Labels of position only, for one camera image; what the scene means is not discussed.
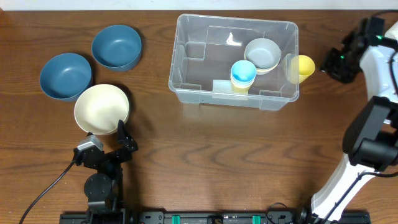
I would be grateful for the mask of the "cream bowl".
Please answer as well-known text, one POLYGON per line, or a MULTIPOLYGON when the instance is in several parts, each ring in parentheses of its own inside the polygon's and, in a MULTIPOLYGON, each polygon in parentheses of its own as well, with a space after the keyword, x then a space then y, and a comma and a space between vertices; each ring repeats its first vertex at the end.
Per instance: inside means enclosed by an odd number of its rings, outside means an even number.
POLYGON ((110 135, 117 131, 120 121, 127 121, 129 111, 129 99, 122 89, 100 84, 88 88, 79 96, 74 107, 74 118, 87 133, 110 135))

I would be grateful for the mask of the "yellow cup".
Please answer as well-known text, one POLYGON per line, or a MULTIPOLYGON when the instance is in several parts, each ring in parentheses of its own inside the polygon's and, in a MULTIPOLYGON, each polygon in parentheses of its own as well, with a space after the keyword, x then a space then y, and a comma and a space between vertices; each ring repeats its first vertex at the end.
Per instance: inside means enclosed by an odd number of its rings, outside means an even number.
POLYGON ((238 94, 244 94, 247 95, 248 91, 250 89, 250 85, 246 85, 246 86, 238 86, 235 85, 234 83, 232 84, 232 90, 234 93, 238 93, 238 94))
POLYGON ((315 71, 314 61, 306 55, 287 54, 282 61, 286 79, 292 84, 299 84, 315 71))

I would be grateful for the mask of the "light grey small bowl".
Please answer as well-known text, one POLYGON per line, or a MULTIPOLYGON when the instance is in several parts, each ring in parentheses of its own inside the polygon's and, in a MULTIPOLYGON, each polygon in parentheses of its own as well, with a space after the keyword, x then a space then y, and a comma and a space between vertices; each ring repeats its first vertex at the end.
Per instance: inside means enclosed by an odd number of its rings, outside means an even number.
POLYGON ((279 64, 281 51, 274 41, 258 38, 247 44, 244 51, 244 59, 252 62, 255 67, 269 68, 279 64))

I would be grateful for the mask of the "yellow small bowl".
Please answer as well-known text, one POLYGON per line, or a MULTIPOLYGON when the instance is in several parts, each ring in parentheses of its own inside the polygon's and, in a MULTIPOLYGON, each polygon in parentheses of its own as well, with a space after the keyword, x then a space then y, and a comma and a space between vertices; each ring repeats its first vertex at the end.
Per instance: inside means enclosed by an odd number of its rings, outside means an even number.
POLYGON ((264 75, 269 73, 271 70, 275 69, 277 67, 277 64, 269 67, 269 68, 260 68, 260 67, 256 67, 256 71, 258 75, 264 75))

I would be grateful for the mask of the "light blue cup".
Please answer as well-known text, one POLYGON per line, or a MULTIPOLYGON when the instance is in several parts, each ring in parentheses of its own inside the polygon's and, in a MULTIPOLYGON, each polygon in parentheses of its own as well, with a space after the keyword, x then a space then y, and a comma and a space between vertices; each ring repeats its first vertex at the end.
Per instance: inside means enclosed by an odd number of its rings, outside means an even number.
POLYGON ((231 77, 243 82, 255 79, 257 75, 255 65, 248 60, 239 60, 231 67, 231 77))

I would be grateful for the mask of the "yellow cup front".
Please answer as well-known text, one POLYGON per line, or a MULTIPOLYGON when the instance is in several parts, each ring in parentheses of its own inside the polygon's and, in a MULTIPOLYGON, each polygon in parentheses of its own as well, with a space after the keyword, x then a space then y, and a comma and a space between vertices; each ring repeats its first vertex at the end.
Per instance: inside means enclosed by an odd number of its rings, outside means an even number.
POLYGON ((248 91, 250 89, 250 85, 246 85, 246 86, 238 86, 235 85, 234 83, 232 84, 232 90, 234 93, 238 93, 238 94, 244 94, 247 95, 248 91))

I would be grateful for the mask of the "clear plastic storage container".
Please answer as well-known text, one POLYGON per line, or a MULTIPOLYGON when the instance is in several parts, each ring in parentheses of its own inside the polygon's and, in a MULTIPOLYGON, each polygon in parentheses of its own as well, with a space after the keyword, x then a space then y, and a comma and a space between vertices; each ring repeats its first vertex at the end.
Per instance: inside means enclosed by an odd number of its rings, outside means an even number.
POLYGON ((293 22, 182 14, 177 19, 169 88, 182 103, 214 104, 277 111, 299 98, 282 68, 287 54, 298 55, 299 28, 293 22), (231 67, 244 59, 247 44, 258 38, 280 48, 277 67, 256 75, 248 94, 234 93, 231 67))

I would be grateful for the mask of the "pink cup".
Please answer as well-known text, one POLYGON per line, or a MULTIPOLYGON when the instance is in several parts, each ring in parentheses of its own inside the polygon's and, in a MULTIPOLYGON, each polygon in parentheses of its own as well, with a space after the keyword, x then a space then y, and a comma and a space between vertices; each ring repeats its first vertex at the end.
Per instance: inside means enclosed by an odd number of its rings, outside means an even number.
POLYGON ((231 77, 231 83, 236 88, 249 88, 254 83, 254 79, 247 81, 247 82, 243 82, 243 81, 239 81, 239 80, 235 79, 234 77, 231 77))

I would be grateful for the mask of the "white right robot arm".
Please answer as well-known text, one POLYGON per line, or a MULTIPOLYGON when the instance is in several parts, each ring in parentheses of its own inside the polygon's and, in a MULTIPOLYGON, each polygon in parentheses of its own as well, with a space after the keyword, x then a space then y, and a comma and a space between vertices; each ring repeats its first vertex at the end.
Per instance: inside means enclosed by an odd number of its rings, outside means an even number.
POLYGON ((359 72, 366 80, 368 102, 345 132, 343 157, 322 189, 310 200, 296 223, 369 223, 366 215, 345 212, 353 197, 374 177, 397 165, 397 39, 382 34, 384 20, 369 17, 331 49, 320 69, 341 83, 350 83, 359 72))

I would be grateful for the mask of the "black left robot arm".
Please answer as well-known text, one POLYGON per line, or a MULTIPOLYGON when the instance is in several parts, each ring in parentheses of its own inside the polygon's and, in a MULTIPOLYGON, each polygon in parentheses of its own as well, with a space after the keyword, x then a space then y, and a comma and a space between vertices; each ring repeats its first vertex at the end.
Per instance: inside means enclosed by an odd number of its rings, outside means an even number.
POLYGON ((132 159, 138 150, 137 142, 128 133, 123 121, 118 121, 117 143, 120 149, 105 153, 103 143, 93 133, 80 141, 73 150, 77 166, 96 171, 85 182, 84 193, 88 208, 94 213, 110 213, 119 210, 123 203, 123 169, 121 164, 132 159))

